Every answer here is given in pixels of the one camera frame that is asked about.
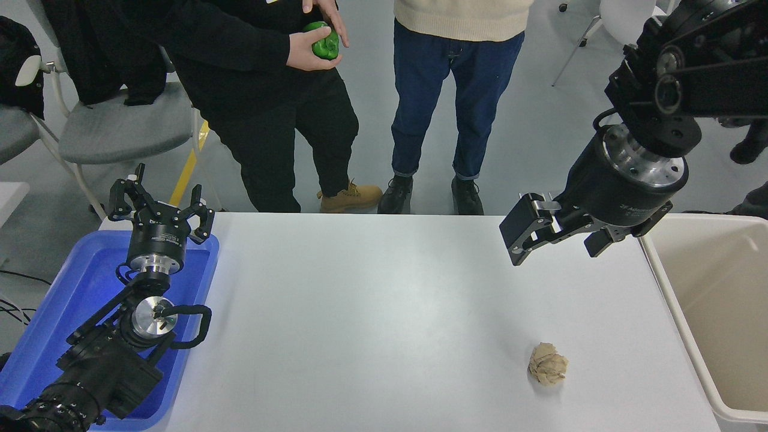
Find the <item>person's right hand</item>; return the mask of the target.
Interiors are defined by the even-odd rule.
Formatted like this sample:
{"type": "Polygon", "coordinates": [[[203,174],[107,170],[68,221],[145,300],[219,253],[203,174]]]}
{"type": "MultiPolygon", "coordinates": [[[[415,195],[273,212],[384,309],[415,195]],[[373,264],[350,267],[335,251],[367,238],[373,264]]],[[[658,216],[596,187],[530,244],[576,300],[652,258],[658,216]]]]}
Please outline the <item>person's right hand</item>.
{"type": "Polygon", "coordinates": [[[310,32],[299,32],[290,35],[290,54],[286,65],[302,71],[331,70],[337,67],[343,60],[343,54],[339,54],[333,60],[327,60],[316,56],[312,45],[331,33],[328,26],[316,28],[310,32]]]}

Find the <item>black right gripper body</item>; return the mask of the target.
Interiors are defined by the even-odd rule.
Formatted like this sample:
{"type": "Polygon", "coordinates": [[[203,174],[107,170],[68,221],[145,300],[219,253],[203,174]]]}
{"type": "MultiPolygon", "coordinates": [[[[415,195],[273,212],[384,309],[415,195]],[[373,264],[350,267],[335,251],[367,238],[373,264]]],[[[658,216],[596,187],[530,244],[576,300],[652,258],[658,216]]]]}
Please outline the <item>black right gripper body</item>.
{"type": "Polygon", "coordinates": [[[630,133],[597,135],[568,173],[559,194],[559,224],[589,216],[604,225],[647,221],[684,186],[684,158],[643,148],[630,133]]]}

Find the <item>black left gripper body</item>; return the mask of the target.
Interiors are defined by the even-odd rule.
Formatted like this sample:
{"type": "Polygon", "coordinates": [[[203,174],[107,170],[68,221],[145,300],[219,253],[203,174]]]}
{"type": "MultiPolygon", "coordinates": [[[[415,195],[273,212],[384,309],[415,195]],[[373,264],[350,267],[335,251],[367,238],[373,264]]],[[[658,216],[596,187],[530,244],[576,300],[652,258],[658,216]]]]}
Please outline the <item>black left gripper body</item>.
{"type": "Polygon", "coordinates": [[[151,254],[169,257],[176,262],[185,258],[188,223],[170,218],[156,219],[156,213],[149,210],[138,211],[134,216],[131,242],[127,250],[127,260],[132,262],[139,256],[151,254]]]}

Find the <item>person's left hand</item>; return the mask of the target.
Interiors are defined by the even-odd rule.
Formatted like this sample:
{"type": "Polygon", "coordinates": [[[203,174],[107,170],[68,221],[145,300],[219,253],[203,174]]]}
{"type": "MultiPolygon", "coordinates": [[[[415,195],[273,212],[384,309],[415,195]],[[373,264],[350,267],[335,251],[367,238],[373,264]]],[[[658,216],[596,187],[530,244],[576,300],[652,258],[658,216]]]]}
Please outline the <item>person's left hand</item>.
{"type": "Polygon", "coordinates": [[[309,14],[314,8],[317,8],[324,19],[334,27],[335,32],[340,36],[340,40],[344,47],[350,47],[349,34],[347,31],[346,23],[344,22],[340,11],[338,10],[337,1],[332,0],[304,0],[302,1],[302,10],[305,14],[309,14]]]}

